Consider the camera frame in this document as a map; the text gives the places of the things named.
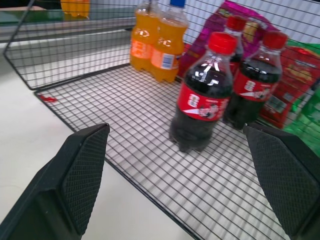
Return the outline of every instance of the orange soda bottle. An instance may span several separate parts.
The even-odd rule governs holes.
[[[61,8],[65,14],[72,17],[87,18],[90,12],[90,0],[61,0]]]
[[[186,0],[171,0],[170,8],[159,18],[158,39],[151,57],[151,74],[158,82],[175,80],[184,51],[183,36],[188,20],[183,12]]]
[[[131,33],[130,63],[137,71],[150,71],[160,12],[158,0],[145,0],[135,10],[136,25]]]

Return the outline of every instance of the pink snack bag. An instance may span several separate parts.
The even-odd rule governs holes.
[[[260,46],[260,41],[266,31],[279,31],[263,16],[234,2],[225,0],[219,9],[204,23],[203,29],[188,51],[181,57],[178,77],[183,78],[186,71],[206,52],[206,45],[212,32],[223,32],[227,18],[230,15],[239,15],[247,19],[242,34],[244,48],[243,57],[254,53]]]

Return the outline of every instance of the red snack bag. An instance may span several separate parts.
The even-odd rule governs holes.
[[[281,54],[282,79],[265,103],[260,116],[282,129],[293,103],[320,76],[320,55],[302,47],[288,46]]]

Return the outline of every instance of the bottle label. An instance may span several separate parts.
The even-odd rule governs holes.
[[[232,75],[234,76],[239,68],[240,62],[238,61],[231,61],[230,62],[230,70]]]
[[[255,81],[238,71],[234,80],[233,90],[237,95],[250,101],[265,102],[270,98],[277,84]]]
[[[180,58],[181,54],[167,54],[154,48],[152,51],[151,64],[159,69],[178,69]]]
[[[184,114],[193,119],[213,122],[222,117],[229,99],[229,97],[211,98],[199,95],[183,82],[177,105]]]
[[[139,59],[150,59],[152,54],[152,45],[132,39],[130,54]]]

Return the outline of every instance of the red plastic clip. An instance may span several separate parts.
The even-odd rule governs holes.
[[[49,103],[55,103],[58,100],[55,97],[45,97],[43,95],[39,95],[39,98],[41,98],[41,100],[43,100],[44,102],[49,102]]]

